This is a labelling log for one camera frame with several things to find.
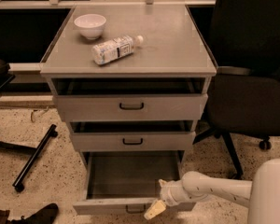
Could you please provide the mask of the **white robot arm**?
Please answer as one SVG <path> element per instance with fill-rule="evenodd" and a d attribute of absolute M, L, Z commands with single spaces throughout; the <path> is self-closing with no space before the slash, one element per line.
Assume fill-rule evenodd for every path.
<path fill-rule="evenodd" d="M 159 180 L 160 198 L 145 212 L 147 220 L 182 203 L 217 196 L 248 209 L 247 224 L 280 224 L 280 159 L 264 162 L 252 181 L 214 178 L 199 172 L 185 173 L 178 181 Z"/>

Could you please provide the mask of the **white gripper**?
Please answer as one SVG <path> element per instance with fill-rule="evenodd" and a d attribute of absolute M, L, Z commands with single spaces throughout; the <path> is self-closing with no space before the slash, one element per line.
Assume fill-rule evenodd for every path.
<path fill-rule="evenodd" d="M 159 180 L 161 187 L 160 200 L 155 200 L 148 210 L 144 213 L 146 220 L 151 220 L 157 215 L 163 213 L 167 206 L 177 206 L 181 203 L 189 201 L 188 193 L 184 190 L 182 182 L 178 181 L 165 181 Z"/>

